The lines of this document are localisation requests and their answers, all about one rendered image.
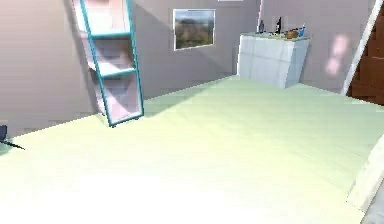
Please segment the dark blue chair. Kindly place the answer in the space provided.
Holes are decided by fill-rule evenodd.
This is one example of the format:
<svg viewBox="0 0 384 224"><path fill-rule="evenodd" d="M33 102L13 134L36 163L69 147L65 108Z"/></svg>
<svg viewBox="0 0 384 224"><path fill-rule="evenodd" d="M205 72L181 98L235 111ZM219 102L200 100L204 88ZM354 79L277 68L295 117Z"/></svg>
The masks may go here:
<svg viewBox="0 0 384 224"><path fill-rule="evenodd" d="M3 143L5 145L11 146L11 147L16 147L16 148L25 150L25 148L8 141L7 140L7 133L8 133L7 125L0 125L0 143Z"/></svg>

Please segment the brown wooden door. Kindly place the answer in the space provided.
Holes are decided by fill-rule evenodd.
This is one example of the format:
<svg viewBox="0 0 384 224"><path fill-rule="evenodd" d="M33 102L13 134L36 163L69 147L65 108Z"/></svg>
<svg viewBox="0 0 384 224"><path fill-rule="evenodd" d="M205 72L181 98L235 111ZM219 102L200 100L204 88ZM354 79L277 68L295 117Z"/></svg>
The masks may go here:
<svg viewBox="0 0 384 224"><path fill-rule="evenodd" d="M384 106L384 2L365 45L347 95Z"/></svg>

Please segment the white cabinet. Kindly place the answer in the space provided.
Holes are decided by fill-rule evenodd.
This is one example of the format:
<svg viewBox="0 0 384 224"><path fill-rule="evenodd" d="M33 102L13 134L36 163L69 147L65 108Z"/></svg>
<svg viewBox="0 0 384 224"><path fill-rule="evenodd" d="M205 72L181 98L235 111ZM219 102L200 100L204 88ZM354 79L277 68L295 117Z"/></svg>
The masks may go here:
<svg viewBox="0 0 384 224"><path fill-rule="evenodd" d="M309 43L309 37L287 39L266 33L241 33L237 75L282 89L296 85Z"/></svg>

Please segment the teal framed pink shelf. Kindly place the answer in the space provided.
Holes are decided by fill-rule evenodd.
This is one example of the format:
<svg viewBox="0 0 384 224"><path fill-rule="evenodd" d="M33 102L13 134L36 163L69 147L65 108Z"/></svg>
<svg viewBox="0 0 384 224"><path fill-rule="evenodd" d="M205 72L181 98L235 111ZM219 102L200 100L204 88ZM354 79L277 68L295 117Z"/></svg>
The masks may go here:
<svg viewBox="0 0 384 224"><path fill-rule="evenodd" d="M97 104L108 125L144 114L130 0L72 0Z"/></svg>

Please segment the framed landscape picture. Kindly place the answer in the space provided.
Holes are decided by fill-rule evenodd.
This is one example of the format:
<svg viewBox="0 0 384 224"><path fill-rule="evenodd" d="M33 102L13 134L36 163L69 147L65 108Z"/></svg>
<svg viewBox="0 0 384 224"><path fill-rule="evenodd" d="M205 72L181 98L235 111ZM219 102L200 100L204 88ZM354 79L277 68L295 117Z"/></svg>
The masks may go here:
<svg viewBox="0 0 384 224"><path fill-rule="evenodd" d="M174 9L174 50L213 45L215 14L215 9Z"/></svg>

